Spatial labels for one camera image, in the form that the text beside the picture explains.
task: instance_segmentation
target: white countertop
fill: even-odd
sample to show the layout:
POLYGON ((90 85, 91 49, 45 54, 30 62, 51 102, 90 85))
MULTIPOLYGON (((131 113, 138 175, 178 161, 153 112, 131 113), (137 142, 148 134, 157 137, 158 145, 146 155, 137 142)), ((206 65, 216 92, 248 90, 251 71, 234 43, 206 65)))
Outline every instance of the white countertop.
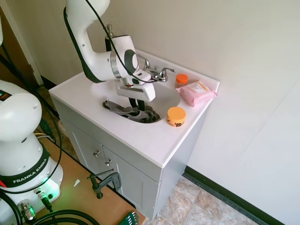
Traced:
MULTIPOLYGON (((151 64, 157 65, 158 68, 164 66, 174 68, 176 74, 185 73, 190 80, 201 80, 212 90, 218 90, 219 82, 216 80, 144 52, 137 52, 148 58, 151 64)), ((169 73, 169 80, 163 85, 174 89, 176 74, 169 73)), ((107 88, 114 88, 114 81, 95 84, 82 72, 52 88, 49 92, 53 97, 161 168, 166 166, 212 101, 190 107, 181 99, 178 106, 187 113, 182 127, 171 127, 166 119, 151 124, 142 124, 112 113, 102 106, 105 98, 109 97, 105 96, 107 88)))

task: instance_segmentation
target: tile floor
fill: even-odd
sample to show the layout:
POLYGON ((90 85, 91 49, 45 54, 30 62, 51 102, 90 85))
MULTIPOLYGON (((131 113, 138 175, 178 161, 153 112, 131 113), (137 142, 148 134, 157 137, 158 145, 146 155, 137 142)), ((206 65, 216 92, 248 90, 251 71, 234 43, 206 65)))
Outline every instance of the tile floor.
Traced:
MULTIPOLYGON (((40 87, 39 94, 52 106, 53 102, 46 88, 40 87)), ((43 108, 45 118, 56 139, 58 134, 48 113, 43 108)), ((73 146, 62 133, 63 149, 78 159, 73 146)), ((229 205, 209 194, 184 177, 179 180, 173 195, 168 199, 162 211, 152 221, 147 220, 144 225, 256 225, 229 205)))

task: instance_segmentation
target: pink package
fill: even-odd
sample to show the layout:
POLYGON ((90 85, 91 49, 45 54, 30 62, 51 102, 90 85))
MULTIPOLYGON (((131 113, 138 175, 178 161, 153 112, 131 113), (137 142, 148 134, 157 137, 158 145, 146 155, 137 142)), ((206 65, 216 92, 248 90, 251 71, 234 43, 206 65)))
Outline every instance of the pink package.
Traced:
POLYGON ((176 89, 186 102, 194 107, 195 105, 208 101, 217 96, 216 92, 212 91, 201 81, 197 81, 181 88, 176 89))

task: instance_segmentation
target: gray cloth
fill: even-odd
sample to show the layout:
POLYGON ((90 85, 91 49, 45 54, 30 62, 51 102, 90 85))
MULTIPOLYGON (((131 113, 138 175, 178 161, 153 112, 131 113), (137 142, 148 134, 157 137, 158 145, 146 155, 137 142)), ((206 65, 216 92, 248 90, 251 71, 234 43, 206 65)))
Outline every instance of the gray cloth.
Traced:
POLYGON ((144 111, 132 107, 124 108, 108 100, 104 101, 102 105, 113 113, 140 123, 153 123, 160 119, 160 116, 149 105, 145 106, 144 111))

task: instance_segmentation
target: cabinet door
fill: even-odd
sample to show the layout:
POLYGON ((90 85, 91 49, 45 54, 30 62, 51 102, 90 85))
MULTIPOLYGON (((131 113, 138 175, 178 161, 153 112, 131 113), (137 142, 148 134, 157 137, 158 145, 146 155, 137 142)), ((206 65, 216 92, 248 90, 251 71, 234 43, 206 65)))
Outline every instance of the cabinet door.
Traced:
MULTIPOLYGON (((104 156, 105 156, 105 159, 106 159, 104 164, 107 166, 107 168, 109 170, 113 169, 113 171, 106 174, 106 176, 108 176, 109 174, 114 173, 114 172, 119 173, 118 165, 116 164, 115 154, 113 154, 111 151, 109 151, 105 146, 102 146, 102 148, 103 148, 104 156)), ((122 188, 119 190, 119 193, 121 195, 123 194, 122 188)))
POLYGON ((121 176, 122 191, 120 193, 141 209, 143 206, 143 174, 105 146, 103 146, 103 151, 107 162, 111 161, 109 169, 114 169, 114 172, 118 172, 121 176))
MULTIPOLYGON (((63 118, 61 118, 61 121, 80 162, 93 173, 97 174, 107 171, 108 168, 105 164, 106 159, 102 145, 63 118)), ((103 179, 106 176, 107 174, 104 174, 100 178, 103 179)))

